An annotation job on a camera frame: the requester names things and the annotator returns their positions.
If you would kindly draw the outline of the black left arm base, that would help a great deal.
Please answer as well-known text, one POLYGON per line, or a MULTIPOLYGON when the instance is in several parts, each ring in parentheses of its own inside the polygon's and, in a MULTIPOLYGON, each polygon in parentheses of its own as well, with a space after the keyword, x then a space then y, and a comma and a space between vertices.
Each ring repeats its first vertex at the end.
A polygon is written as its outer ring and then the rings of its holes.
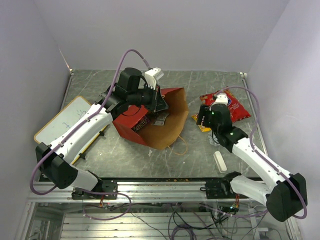
POLYGON ((95 186, 91 192, 107 193, 105 195, 89 193, 89 190, 84 191, 79 188, 74 188, 71 193, 73 200, 115 200, 117 198, 118 184, 113 179, 99 179, 97 186, 95 186))

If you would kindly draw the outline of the red brown paper bag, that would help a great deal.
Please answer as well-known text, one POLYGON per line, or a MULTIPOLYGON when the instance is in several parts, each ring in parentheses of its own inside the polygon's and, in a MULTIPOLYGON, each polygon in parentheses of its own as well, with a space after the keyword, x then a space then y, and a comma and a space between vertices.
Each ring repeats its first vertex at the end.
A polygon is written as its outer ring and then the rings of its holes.
POLYGON ((166 112, 169 113, 164 125, 153 125, 156 118, 149 115, 144 106, 133 105, 112 122, 122 138, 156 150, 163 150, 177 140, 189 114, 185 89, 183 87, 165 88, 161 90, 161 94, 168 104, 166 112), (150 122, 134 132, 132 127, 145 115, 150 118, 150 122))

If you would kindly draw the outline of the red cookie snack bag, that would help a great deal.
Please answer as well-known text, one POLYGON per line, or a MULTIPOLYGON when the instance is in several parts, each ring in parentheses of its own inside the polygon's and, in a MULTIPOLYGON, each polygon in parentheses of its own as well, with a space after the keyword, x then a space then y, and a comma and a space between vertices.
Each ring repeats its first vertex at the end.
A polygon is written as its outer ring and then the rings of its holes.
MULTIPOLYGON (((235 98, 235 96, 229 90, 225 90, 223 93, 227 96, 227 107, 230 111, 230 117, 233 123, 251 117, 251 114, 244 108, 244 106, 235 98)), ((214 94, 215 93, 208 93, 205 95, 201 95, 199 99, 203 104, 209 106, 212 105, 215 101, 214 94)))

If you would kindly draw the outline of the clear plastic wrapper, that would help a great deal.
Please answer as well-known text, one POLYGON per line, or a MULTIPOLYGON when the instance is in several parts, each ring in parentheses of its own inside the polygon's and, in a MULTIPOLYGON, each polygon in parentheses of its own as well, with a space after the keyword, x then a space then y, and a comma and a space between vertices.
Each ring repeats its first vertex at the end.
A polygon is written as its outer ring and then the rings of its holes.
POLYGON ((215 146, 215 147, 217 147, 217 146, 220 145, 219 142, 218 142, 218 139, 216 138, 215 135, 209 135, 208 138, 209 138, 209 143, 210 143, 211 145, 213 145, 213 146, 215 146))

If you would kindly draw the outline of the yellow candy packet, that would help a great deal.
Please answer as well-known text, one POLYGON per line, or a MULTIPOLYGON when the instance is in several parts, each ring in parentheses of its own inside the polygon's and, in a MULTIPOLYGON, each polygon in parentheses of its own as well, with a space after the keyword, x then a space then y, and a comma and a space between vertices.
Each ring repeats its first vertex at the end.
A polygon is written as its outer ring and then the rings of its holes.
POLYGON ((201 130, 201 132, 205 133, 205 132, 210 132, 211 129, 209 127, 204 127, 203 125, 201 124, 197 124, 197 121, 198 121, 198 114, 193 114, 191 116, 191 118, 196 122, 196 125, 199 127, 199 129, 201 130))

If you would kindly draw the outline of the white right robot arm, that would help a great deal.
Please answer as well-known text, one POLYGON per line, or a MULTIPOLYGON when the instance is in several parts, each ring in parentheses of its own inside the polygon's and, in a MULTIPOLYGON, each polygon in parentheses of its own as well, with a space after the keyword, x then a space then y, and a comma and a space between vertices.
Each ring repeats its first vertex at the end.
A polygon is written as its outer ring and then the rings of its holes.
POLYGON ((300 173, 292 174, 280 167, 257 148, 242 129, 233 126, 226 105, 202 104, 196 123, 210 128, 219 145, 243 160, 263 181, 259 183, 236 171, 228 173, 220 186, 224 197, 239 194, 253 199, 279 222, 296 217, 299 211, 303 211, 301 219, 307 216, 306 179, 300 173))

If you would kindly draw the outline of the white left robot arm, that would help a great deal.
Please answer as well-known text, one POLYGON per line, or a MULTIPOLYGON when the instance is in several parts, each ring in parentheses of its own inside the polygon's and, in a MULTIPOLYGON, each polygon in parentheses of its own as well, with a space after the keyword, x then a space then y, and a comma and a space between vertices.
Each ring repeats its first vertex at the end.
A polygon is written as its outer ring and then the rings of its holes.
POLYGON ((76 168, 72 161, 103 127, 116 120, 130 106, 145 107, 152 113, 167 110, 169 106, 161 95, 158 83, 163 75, 158 67, 145 73, 132 67, 125 68, 118 82, 101 93, 77 123, 50 144, 41 142, 36 146, 37 168, 59 189, 72 186, 84 189, 91 199, 98 198, 102 193, 99 177, 76 168))

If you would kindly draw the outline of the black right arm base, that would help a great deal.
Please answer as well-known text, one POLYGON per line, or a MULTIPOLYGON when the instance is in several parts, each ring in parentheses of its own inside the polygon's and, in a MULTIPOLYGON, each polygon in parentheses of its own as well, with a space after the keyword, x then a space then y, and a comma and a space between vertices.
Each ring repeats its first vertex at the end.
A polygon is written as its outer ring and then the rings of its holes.
POLYGON ((231 199, 236 197, 236 193, 231 188, 231 180, 241 176, 239 172, 231 172, 221 178, 212 178, 207 181, 204 187, 199 190, 205 192, 206 198, 209 199, 231 199))

